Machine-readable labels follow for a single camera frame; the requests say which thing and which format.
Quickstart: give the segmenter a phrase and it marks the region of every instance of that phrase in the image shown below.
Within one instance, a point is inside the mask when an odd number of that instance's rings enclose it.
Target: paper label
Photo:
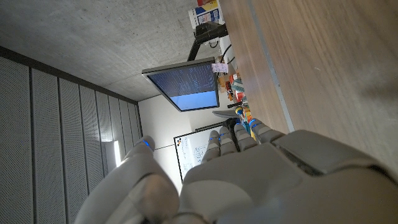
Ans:
[[[225,63],[212,63],[211,67],[213,72],[225,72],[228,73],[228,64]]]

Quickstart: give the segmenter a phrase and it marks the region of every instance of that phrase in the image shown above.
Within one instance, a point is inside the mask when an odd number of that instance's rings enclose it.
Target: desk clutter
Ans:
[[[235,110],[234,113],[231,111],[213,111],[213,114],[223,118],[238,118],[238,123],[241,123],[251,133],[249,123],[252,120],[252,115],[238,69],[235,70],[231,64],[228,64],[228,73],[218,73],[217,82],[219,84],[218,90],[221,93],[227,92],[228,99],[233,103],[228,105],[228,108],[235,108]]]

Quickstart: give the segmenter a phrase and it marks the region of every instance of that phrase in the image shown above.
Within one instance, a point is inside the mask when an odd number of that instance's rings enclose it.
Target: cable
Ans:
[[[221,60],[220,60],[220,63],[223,62],[224,57],[225,57],[225,54],[226,54],[226,52],[228,51],[228,49],[229,49],[231,46],[232,46],[232,44],[230,44],[230,45],[225,49],[225,51],[224,51],[224,53],[223,53],[223,56],[222,56],[222,58],[221,58]]]
[[[216,45],[213,47],[213,46],[211,46],[211,43],[209,43],[209,45],[210,45],[210,47],[211,48],[216,48],[217,47],[217,45],[218,45],[218,41],[217,41],[217,43],[216,43]]]
[[[235,57],[233,57],[227,64],[231,63],[234,59],[235,59]]]

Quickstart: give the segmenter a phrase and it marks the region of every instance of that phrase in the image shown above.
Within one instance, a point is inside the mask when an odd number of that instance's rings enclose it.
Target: computer screen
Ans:
[[[179,111],[219,107],[214,58],[145,69],[145,76]]]

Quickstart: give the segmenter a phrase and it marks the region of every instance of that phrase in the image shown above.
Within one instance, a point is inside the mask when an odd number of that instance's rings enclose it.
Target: gray wall panel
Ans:
[[[80,86],[80,100],[85,138],[88,186],[91,192],[104,178],[95,91]]]
[[[65,223],[57,78],[32,71],[37,223]]]
[[[110,96],[109,97],[109,108],[111,110],[111,122],[114,141],[119,141],[120,158],[123,160],[126,156],[124,150],[124,136],[122,128],[122,120],[120,117],[119,100]]]
[[[137,123],[137,113],[136,113],[136,106],[129,103],[129,113],[130,113],[130,125],[131,125],[131,132],[132,132],[132,140],[134,143],[140,139],[139,136],[139,128]]]
[[[0,57],[0,223],[32,223],[29,68]]]
[[[86,164],[81,126],[79,86],[60,80],[63,156],[65,160],[68,222],[73,223],[87,198]]]
[[[120,105],[120,115],[122,117],[124,145],[126,147],[126,153],[128,153],[133,147],[129,108],[127,106],[127,102],[122,100],[119,100],[119,105]]]
[[[139,137],[142,138],[142,127],[141,127],[141,118],[139,116],[139,107],[138,107],[138,105],[134,105],[134,107],[136,108],[136,116],[137,116],[137,125],[138,125]]]
[[[101,149],[103,155],[102,163],[104,165],[104,175],[107,175],[108,166],[106,162],[106,151],[105,151],[104,142],[113,141],[111,114],[109,112],[108,96],[97,91],[95,92],[95,94],[97,100],[99,133],[101,135]]]

